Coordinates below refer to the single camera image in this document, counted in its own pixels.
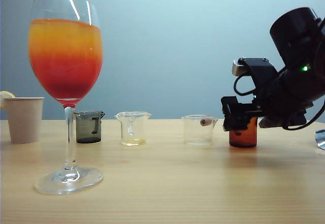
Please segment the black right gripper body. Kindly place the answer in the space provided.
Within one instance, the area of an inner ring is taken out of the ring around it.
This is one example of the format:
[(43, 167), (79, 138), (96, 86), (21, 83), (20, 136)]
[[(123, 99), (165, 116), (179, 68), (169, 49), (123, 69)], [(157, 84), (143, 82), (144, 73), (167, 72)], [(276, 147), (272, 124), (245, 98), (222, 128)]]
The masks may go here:
[(312, 69), (259, 72), (253, 81), (253, 103), (263, 112), (261, 128), (289, 128), (306, 123), (306, 109), (312, 107), (314, 101)]

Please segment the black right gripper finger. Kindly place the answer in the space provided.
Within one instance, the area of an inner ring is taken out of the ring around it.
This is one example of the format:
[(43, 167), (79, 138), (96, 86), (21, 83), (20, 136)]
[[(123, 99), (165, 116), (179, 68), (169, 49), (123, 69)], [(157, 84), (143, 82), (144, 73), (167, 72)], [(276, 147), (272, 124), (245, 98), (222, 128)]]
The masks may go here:
[(244, 131), (248, 129), (251, 120), (251, 113), (226, 114), (224, 115), (223, 130), (229, 131)]
[(262, 110), (253, 103), (239, 103), (236, 96), (222, 97), (222, 112), (224, 115), (259, 115)]

